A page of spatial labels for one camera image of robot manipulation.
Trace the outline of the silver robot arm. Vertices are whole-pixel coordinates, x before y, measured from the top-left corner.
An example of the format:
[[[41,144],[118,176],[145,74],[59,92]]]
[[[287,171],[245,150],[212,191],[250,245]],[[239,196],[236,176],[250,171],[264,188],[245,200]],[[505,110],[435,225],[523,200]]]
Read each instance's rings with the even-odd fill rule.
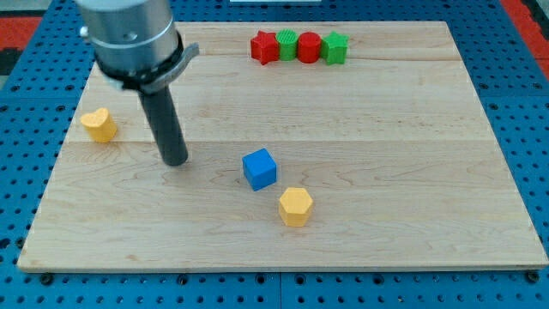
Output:
[[[81,36],[100,70],[121,89],[153,94],[168,87],[199,55],[184,45],[166,0],[76,0]]]

